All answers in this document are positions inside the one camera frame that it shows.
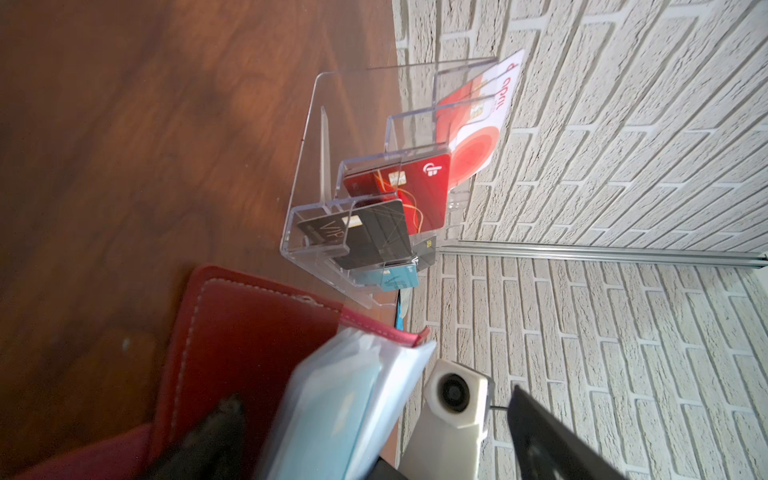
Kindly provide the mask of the clear acrylic card display stand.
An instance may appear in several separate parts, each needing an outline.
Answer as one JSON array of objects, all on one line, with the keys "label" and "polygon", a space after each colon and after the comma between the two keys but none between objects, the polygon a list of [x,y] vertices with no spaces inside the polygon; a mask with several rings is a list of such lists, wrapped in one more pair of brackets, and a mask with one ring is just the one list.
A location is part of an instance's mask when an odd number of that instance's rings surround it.
[{"label": "clear acrylic card display stand", "polygon": [[480,58],[320,74],[282,255],[365,308],[416,286],[461,234],[518,73]]}]

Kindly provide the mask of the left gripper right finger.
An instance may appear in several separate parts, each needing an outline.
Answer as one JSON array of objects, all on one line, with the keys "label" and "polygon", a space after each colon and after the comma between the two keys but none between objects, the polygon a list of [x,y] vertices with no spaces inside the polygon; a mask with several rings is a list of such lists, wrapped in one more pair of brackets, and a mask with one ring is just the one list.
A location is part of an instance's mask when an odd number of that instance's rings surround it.
[{"label": "left gripper right finger", "polygon": [[507,423],[522,479],[624,478],[519,386],[507,407]]}]

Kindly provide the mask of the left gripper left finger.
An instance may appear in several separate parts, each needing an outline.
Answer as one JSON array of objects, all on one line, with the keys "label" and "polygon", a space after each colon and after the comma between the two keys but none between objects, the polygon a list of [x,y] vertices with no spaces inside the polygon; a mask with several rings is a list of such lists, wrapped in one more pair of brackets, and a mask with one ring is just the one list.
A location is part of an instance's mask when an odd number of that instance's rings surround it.
[{"label": "left gripper left finger", "polygon": [[237,395],[217,407],[143,473],[144,479],[240,479],[246,416]]}]

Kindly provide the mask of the red leather card holder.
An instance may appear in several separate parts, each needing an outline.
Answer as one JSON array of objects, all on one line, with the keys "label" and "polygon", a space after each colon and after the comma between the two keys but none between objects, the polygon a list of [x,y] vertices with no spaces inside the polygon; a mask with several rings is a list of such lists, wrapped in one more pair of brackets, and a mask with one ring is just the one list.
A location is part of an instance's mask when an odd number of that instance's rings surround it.
[{"label": "red leather card holder", "polygon": [[419,333],[398,330],[338,302],[217,266],[194,270],[176,317],[154,419],[35,465],[22,479],[137,479],[180,451],[218,404],[242,402],[242,466],[252,469],[292,370],[342,327],[408,352]]}]

